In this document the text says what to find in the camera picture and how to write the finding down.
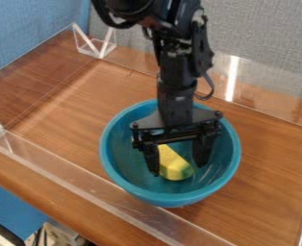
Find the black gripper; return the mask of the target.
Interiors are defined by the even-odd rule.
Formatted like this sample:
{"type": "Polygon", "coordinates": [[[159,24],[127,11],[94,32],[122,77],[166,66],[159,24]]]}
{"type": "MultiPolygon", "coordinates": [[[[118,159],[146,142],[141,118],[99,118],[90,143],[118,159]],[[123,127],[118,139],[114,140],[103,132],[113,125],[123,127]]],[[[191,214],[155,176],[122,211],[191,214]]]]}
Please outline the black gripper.
{"type": "Polygon", "coordinates": [[[210,161],[223,114],[195,105],[197,87],[197,81],[182,87],[159,82],[157,110],[130,125],[133,146],[145,151],[154,176],[159,175],[161,168],[159,145],[190,141],[197,166],[202,168],[210,161]]]}

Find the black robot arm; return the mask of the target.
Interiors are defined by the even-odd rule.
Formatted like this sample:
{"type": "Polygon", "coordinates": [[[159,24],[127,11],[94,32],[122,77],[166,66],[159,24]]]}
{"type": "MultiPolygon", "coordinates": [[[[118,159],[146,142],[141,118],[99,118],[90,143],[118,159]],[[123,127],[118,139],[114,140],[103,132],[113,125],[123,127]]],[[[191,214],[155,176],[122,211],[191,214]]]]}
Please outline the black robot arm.
{"type": "Polygon", "coordinates": [[[198,80],[209,79],[215,52],[207,35],[209,17],[201,0],[91,0],[102,21],[117,29],[143,27],[159,65],[155,112],[131,123],[133,146],[158,174],[159,146],[190,140],[198,166],[210,160],[221,131],[221,111],[194,106],[198,80]]]}

